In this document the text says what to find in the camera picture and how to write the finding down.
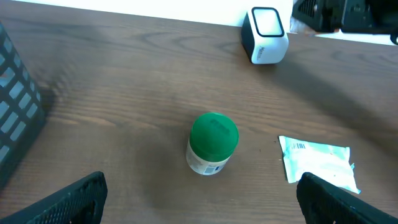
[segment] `small speaker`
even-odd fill
[[[278,11],[273,7],[254,7],[243,20],[242,44],[253,64],[280,62],[289,47]]]

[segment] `black equipment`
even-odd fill
[[[0,223],[99,224],[107,194],[104,174],[97,171],[3,218]]]
[[[317,32],[389,34],[398,45],[396,0],[298,0],[292,15]]]
[[[297,200],[307,224],[398,223],[398,219],[309,172],[298,182]]]
[[[94,172],[33,205],[0,220],[6,223],[98,224],[108,190],[104,174]],[[397,224],[398,219],[306,172],[297,199],[307,224]]]

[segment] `green lid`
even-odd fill
[[[198,157],[209,162],[227,159],[234,152],[238,141],[236,125],[220,113],[205,113],[192,126],[191,148]]]

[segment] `product label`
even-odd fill
[[[223,169],[224,165],[228,161],[229,158],[221,161],[221,162],[208,162],[206,160],[198,157],[191,148],[191,145],[188,142],[186,159],[188,165],[198,174],[201,175],[213,175],[218,173],[221,169]]]
[[[262,52],[265,50],[265,47],[260,47],[259,53],[257,54],[257,60],[261,58]]]

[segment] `pill bottle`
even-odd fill
[[[223,169],[239,141],[238,128],[227,116],[205,113],[194,122],[186,159],[198,174],[213,175]]]

